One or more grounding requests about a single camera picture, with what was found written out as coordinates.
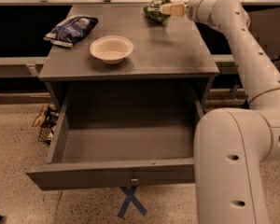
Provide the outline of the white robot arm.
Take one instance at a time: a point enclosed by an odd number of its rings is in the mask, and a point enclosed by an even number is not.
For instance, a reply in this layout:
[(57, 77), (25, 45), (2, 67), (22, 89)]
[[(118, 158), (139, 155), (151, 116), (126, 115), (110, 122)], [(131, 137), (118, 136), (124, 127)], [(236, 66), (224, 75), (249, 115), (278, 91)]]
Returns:
[(280, 160), (280, 72), (249, 32), (238, 0), (189, 0), (155, 9), (224, 34), (249, 104), (212, 110), (196, 127), (199, 224), (270, 224), (259, 165)]

